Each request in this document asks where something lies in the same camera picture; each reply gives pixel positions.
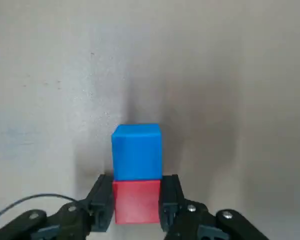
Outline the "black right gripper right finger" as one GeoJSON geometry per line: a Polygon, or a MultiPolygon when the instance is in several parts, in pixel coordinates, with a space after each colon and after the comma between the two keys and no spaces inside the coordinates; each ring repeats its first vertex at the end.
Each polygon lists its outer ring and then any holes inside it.
{"type": "Polygon", "coordinates": [[[177,174],[160,183],[158,212],[166,240],[267,240],[247,218],[233,209],[211,214],[203,203],[186,199],[177,174]]]}

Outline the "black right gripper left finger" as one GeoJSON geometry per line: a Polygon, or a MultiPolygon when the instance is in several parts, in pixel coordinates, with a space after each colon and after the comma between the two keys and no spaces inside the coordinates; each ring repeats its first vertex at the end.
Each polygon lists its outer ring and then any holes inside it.
{"type": "Polygon", "coordinates": [[[0,228],[0,240],[85,240],[90,233],[108,230],[114,214],[113,177],[101,174],[87,197],[68,200],[55,214],[44,210],[23,212],[0,228]]]}

